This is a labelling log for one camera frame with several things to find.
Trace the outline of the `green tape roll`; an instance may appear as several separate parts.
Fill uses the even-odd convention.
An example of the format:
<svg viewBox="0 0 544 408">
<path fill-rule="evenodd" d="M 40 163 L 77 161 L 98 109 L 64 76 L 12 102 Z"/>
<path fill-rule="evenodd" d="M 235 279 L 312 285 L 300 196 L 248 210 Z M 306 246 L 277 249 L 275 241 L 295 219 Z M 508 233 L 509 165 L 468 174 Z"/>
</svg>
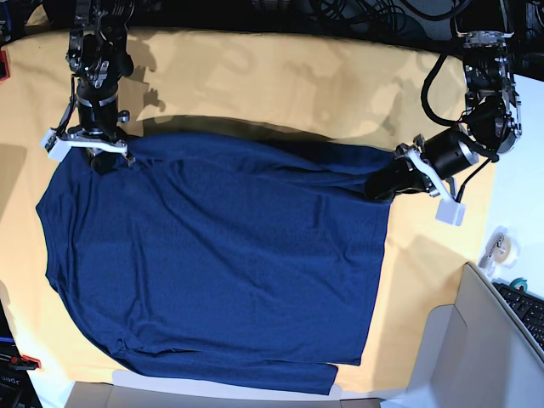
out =
<svg viewBox="0 0 544 408">
<path fill-rule="evenodd" d="M 518 291 L 527 292 L 528 281 L 525 278 L 516 278 L 510 282 L 509 286 Z"/>
</svg>

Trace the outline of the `red clamp top left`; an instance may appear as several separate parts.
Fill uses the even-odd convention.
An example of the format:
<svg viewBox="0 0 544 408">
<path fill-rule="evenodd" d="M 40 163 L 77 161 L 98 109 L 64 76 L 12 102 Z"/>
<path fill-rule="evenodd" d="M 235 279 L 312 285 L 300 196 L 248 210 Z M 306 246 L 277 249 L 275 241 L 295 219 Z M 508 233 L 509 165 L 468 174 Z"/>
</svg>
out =
<svg viewBox="0 0 544 408">
<path fill-rule="evenodd" d="M 0 82 L 3 82 L 9 78 L 9 63 L 8 57 L 5 51 L 0 51 Z"/>
</svg>

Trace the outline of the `clear tape dispenser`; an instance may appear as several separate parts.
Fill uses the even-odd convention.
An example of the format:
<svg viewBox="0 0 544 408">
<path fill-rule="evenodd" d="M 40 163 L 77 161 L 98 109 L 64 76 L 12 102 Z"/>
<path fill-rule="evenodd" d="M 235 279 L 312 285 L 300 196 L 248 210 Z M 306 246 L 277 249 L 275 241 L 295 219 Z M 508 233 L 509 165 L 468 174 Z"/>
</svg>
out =
<svg viewBox="0 0 544 408">
<path fill-rule="evenodd" d="M 511 269 L 519 258 L 520 245 L 507 227 L 497 227 L 485 246 L 478 266 L 488 276 L 498 268 Z"/>
</svg>

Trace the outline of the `red clamp bottom left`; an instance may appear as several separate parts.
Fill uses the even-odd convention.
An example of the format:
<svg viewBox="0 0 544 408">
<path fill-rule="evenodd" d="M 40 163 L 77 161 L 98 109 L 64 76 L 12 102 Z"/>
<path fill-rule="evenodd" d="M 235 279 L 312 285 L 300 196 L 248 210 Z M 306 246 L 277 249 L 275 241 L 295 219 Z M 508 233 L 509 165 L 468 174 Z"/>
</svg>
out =
<svg viewBox="0 0 544 408">
<path fill-rule="evenodd" d="M 8 366 L 15 371 L 34 371 L 42 367 L 41 361 L 29 356 L 11 356 L 8 358 Z"/>
</svg>

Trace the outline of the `red clamp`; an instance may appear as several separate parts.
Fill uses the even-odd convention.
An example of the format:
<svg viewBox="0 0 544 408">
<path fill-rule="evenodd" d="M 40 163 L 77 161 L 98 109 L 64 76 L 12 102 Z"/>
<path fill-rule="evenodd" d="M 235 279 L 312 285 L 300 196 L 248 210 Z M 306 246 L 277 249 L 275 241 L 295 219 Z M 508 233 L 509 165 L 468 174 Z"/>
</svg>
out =
<svg viewBox="0 0 544 408">
<path fill-rule="evenodd" d="M 8 366 L 15 371 L 34 371 L 42 367 L 41 361 L 29 356 L 11 356 L 8 358 Z"/>
<path fill-rule="evenodd" d="M 3 82 L 9 78 L 9 63 L 8 57 L 5 51 L 0 51 L 0 82 Z"/>
</svg>

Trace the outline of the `black keyboard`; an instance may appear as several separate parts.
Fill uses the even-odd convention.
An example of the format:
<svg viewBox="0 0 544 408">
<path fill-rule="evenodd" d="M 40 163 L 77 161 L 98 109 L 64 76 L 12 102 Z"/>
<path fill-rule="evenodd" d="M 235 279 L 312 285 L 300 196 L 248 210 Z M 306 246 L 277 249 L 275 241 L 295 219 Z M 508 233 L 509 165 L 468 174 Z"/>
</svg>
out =
<svg viewBox="0 0 544 408">
<path fill-rule="evenodd" d="M 517 336 L 543 361 L 543 300 L 502 282 L 491 285 L 500 310 Z"/>
</svg>

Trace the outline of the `yellow table cloth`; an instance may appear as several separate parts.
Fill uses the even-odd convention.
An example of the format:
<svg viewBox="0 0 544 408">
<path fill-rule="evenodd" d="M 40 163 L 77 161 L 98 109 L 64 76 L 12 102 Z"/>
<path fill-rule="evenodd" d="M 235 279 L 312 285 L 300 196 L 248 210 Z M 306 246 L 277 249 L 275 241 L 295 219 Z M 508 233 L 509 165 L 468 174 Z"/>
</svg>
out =
<svg viewBox="0 0 544 408">
<path fill-rule="evenodd" d="M 1 84 L 1 299 L 16 344 L 39 359 L 31 380 L 58 404 L 75 381 L 108 383 L 117 364 L 76 329 L 46 276 L 36 206 L 56 167 L 40 142 L 70 93 L 68 36 L 9 44 Z M 182 130 L 256 139 L 324 137 L 387 150 L 439 127 L 420 106 L 433 54 L 369 42 L 275 34 L 134 31 L 136 69 L 120 83 L 132 134 Z M 374 392 L 408 386 L 429 313 L 453 303 L 462 266 L 479 257 L 495 169 L 466 171 L 459 227 L 435 217 L 438 201 L 403 195 L 391 206 L 377 305 L 362 361 L 337 385 Z"/>
</svg>

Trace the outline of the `dark blue long-sleeve shirt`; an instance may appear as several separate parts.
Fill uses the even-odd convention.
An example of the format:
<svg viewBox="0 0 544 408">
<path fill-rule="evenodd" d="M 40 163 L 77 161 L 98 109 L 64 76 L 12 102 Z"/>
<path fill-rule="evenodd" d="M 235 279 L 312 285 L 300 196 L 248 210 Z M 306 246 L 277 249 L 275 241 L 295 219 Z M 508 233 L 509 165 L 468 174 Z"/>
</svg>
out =
<svg viewBox="0 0 544 408">
<path fill-rule="evenodd" d="M 83 336 L 150 377 L 327 394 L 366 345 L 392 156 L 327 142 L 163 134 L 96 173 L 81 152 L 37 204 L 46 276 Z"/>
</svg>

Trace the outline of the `cardboard box right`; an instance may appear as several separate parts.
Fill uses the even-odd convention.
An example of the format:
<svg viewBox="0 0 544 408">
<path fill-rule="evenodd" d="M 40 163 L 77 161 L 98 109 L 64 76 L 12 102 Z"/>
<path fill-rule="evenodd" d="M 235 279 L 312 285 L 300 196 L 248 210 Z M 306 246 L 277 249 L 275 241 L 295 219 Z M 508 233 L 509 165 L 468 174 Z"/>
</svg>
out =
<svg viewBox="0 0 544 408">
<path fill-rule="evenodd" d="M 476 265 L 464 264 L 455 302 L 429 314 L 404 404 L 543 405 L 543 352 Z"/>
</svg>

